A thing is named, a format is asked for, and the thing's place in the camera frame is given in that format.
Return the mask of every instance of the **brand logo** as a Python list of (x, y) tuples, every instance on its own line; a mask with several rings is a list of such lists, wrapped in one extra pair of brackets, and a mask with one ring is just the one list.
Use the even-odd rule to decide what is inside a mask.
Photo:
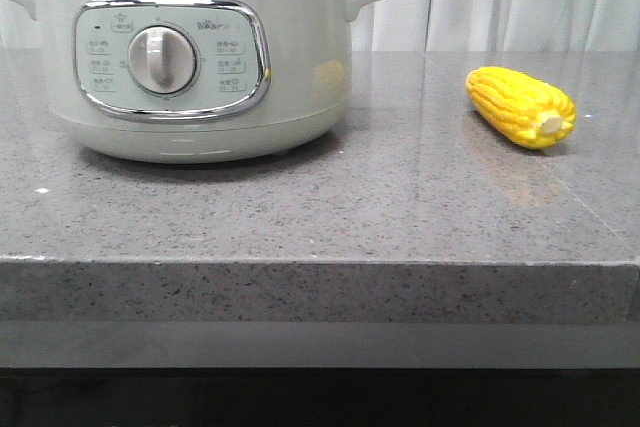
[(212, 20), (198, 21), (198, 30), (229, 30), (229, 24), (217, 24)]

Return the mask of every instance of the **corn cob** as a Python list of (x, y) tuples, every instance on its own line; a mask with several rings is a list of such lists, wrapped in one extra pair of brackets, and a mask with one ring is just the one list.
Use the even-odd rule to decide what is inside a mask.
[(557, 87), (504, 67), (467, 76), (467, 93), (480, 114), (512, 142), (544, 149), (573, 130), (575, 104)]

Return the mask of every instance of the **granite countertop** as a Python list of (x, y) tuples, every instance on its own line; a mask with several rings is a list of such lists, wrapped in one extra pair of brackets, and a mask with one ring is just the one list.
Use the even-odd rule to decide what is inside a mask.
[[(503, 140), (464, 92), (488, 64), (562, 87), (575, 132), (537, 153)], [(74, 143), (39, 52), (0, 50), (0, 324), (637, 327), (639, 66), (356, 53), (352, 106), (323, 137), (160, 166)]]

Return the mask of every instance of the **pot base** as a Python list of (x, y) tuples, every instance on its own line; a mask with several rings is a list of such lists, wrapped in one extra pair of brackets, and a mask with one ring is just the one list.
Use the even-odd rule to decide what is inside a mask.
[(288, 122), (210, 132), (111, 130), (60, 120), (78, 142), (106, 155), (161, 164), (204, 164), (260, 157), (302, 145), (329, 130), (347, 103)]

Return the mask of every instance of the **dark floor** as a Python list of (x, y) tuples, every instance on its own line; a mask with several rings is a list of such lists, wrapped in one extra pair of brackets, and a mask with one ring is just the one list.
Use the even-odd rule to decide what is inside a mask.
[(0, 372), (0, 427), (485, 425), (640, 426), (640, 371)]

